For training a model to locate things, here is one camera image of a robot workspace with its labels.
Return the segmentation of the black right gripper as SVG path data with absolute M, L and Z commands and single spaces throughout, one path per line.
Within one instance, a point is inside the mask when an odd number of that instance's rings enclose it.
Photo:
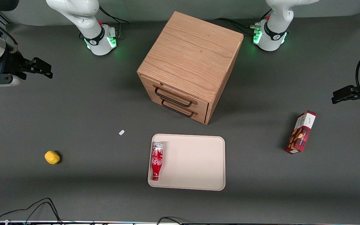
M 38 57 L 27 60 L 20 52 L 10 53 L 6 50 L 0 57 L 0 74 L 11 74 L 18 78 L 27 78 L 26 73 L 38 73 L 52 79 L 51 68 L 51 65 L 44 60 Z

